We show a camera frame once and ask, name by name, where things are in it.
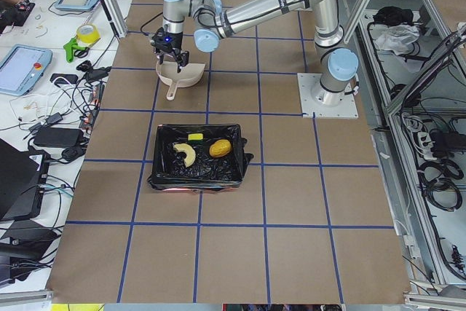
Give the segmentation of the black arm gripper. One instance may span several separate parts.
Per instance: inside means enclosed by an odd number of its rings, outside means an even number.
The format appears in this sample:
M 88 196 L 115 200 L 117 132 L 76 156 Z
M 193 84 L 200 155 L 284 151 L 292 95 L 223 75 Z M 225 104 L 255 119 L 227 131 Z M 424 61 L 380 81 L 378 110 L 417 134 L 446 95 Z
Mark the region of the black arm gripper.
M 181 51 L 183 33 L 167 32 L 163 27 L 159 28 L 155 34 L 151 35 L 151 46 L 157 52 L 159 64 L 163 64 L 165 53 L 176 52 L 175 60 L 177 63 L 177 72 L 189 64 L 189 51 Z

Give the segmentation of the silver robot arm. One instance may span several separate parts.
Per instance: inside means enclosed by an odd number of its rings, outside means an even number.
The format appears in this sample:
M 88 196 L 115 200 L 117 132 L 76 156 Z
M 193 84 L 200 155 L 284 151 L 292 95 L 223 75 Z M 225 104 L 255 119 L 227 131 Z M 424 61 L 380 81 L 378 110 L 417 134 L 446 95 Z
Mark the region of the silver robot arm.
M 189 63 L 189 52 L 182 48 L 188 17 L 194 21 L 194 41 L 201 52 L 213 52 L 222 39 L 298 9 L 311 9 L 315 14 L 314 41 L 322 61 L 343 44 L 338 0 L 249 0 L 230 9 L 223 8 L 221 0 L 163 1 L 162 27 L 149 41 L 159 60 L 170 57 L 178 69 Z

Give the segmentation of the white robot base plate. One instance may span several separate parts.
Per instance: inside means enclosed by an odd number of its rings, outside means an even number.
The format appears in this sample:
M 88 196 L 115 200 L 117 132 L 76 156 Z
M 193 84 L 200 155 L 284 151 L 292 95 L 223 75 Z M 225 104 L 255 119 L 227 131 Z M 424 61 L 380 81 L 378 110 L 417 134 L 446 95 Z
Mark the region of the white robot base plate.
M 333 93 L 320 84 L 322 74 L 298 73 L 301 114 L 304 118 L 357 119 L 358 110 L 350 83 L 344 92 Z

